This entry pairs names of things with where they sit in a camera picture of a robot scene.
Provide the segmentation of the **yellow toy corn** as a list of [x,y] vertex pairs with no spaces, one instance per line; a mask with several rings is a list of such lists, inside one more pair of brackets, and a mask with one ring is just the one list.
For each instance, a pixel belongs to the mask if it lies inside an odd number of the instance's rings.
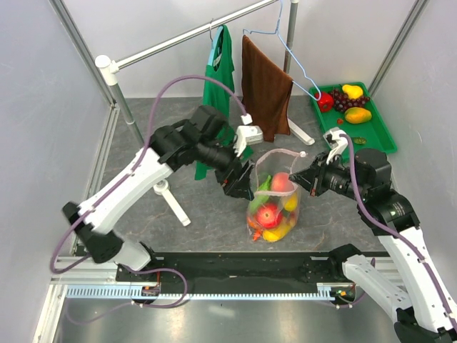
[[275,229],[265,230],[262,237],[267,242],[277,242],[283,239],[292,229],[292,226],[287,223],[278,225]]
[[288,197],[282,197],[281,203],[283,205],[283,209],[288,212],[294,212],[298,206],[299,196],[297,193],[293,193]]

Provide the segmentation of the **green toy cucumber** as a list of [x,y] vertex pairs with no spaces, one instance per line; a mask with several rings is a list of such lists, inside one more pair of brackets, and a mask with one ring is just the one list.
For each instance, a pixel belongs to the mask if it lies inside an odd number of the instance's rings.
[[[270,191],[270,187],[271,187],[271,180],[272,180],[272,176],[271,175],[268,175],[265,179],[265,181],[258,187],[258,191],[259,192],[269,192]],[[250,202],[249,206],[248,206],[248,210],[249,210],[249,213],[250,214],[255,214],[256,211],[264,204],[268,201],[269,199],[269,195],[265,195],[265,194],[260,194],[260,195],[256,195],[254,197],[254,199]]]

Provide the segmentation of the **clear pink-dotted zip bag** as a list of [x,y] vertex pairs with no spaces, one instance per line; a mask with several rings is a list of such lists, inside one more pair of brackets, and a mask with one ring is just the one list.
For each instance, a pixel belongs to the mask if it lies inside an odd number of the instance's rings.
[[[282,224],[282,223],[290,224],[292,226],[292,229],[297,224],[298,215],[300,212],[300,203],[301,203],[300,186],[297,184],[294,184],[296,186],[296,191],[292,192],[291,194],[286,194],[286,195],[275,195],[271,190],[269,192],[265,192],[265,191],[259,192],[258,187],[265,181],[265,179],[268,175],[271,175],[273,178],[273,176],[279,172],[287,172],[288,174],[292,174],[294,172],[299,171],[299,169],[301,167],[303,167],[305,158],[306,158],[306,152],[304,152],[304,151],[297,152],[297,151],[291,151],[288,149],[272,149],[272,150],[266,152],[264,155],[262,155],[257,160],[257,162],[255,163],[255,168],[254,168],[254,196],[260,195],[260,194],[269,195],[268,201],[264,204],[272,203],[272,204],[277,205],[278,208],[281,210],[281,213],[283,214],[283,219],[280,224]],[[288,197],[288,196],[292,195],[293,193],[297,193],[297,195],[299,196],[298,206],[294,212],[288,212],[283,209],[283,205],[281,203],[281,198]],[[250,214],[249,210],[247,208],[246,217],[250,216],[256,221],[255,214]],[[257,221],[256,221],[256,223],[258,224],[259,229],[253,229],[247,224],[249,233],[251,234],[251,239],[253,237],[254,232],[257,230],[261,231],[262,233],[265,230],[270,230],[270,229],[264,229]],[[257,241],[259,241],[259,240],[265,241],[263,239],[262,235],[259,239],[257,239]]]

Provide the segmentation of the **orange toy fruit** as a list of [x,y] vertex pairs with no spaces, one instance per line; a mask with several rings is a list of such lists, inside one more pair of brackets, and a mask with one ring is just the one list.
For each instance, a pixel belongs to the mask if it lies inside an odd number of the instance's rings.
[[247,221],[247,224],[248,224],[251,228],[253,228],[253,229],[259,229],[258,224],[256,223],[256,221],[255,221],[252,217],[247,216],[246,221]]

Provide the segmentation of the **red toy apple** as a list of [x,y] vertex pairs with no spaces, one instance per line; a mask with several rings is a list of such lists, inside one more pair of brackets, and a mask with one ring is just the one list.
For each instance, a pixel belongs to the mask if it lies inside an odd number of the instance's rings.
[[283,214],[277,205],[267,203],[257,210],[255,219],[264,229],[273,229],[281,223]]

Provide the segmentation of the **red toy chili pepper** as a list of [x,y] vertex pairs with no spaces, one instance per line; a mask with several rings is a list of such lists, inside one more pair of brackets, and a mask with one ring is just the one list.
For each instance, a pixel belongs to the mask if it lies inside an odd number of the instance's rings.
[[262,235],[261,231],[259,231],[259,230],[255,231],[253,234],[252,240],[255,242],[257,239],[259,239],[261,237],[261,235]]

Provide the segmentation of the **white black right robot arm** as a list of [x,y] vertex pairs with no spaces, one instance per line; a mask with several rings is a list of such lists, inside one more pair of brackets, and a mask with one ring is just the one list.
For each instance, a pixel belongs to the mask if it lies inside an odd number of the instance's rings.
[[352,244],[331,251],[330,278],[362,288],[390,317],[400,342],[456,341],[456,303],[431,261],[410,201],[391,186],[385,153],[360,149],[348,167],[322,153],[289,179],[313,197],[333,191],[355,200],[360,218],[388,252],[404,287],[390,282]]

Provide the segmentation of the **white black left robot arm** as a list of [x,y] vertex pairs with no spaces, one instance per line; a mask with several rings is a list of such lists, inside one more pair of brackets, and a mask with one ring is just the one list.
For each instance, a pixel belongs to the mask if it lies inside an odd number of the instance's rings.
[[122,239],[114,225],[149,189],[195,161],[214,169],[225,195],[253,199],[253,163],[242,162],[241,155],[263,133],[245,116],[233,143],[222,146],[216,138],[227,123],[217,109],[199,106],[190,118],[158,128],[134,160],[92,198],[64,206],[65,217],[95,263],[113,261],[128,266],[141,281],[154,278],[157,265],[146,246]]

